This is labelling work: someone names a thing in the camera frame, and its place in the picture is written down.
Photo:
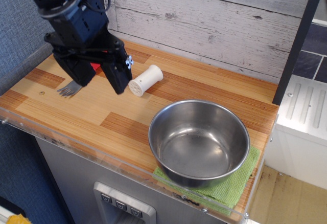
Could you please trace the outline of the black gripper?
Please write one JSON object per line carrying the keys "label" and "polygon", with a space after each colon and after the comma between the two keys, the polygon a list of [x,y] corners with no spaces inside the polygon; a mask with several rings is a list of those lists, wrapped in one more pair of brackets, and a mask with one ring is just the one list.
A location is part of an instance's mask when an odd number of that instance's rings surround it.
{"label": "black gripper", "polygon": [[62,69],[80,86],[87,86],[101,68],[114,91],[122,94],[132,80],[132,57],[124,43],[107,30],[109,22],[101,0],[66,0],[44,9],[43,18],[55,30],[45,36]]}

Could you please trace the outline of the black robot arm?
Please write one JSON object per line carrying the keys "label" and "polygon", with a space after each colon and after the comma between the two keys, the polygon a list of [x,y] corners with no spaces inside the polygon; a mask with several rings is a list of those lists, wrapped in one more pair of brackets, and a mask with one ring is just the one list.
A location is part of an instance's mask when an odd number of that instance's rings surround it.
{"label": "black robot arm", "polygon": [[117,94],[132,79],[133,60],[124,43],[110,34],[109,19],[101,0],[33,0],[39,15],[54,31],[44,40],[53,47],[53,56],[62,69],[80,86],[87,86],[100,65]]}

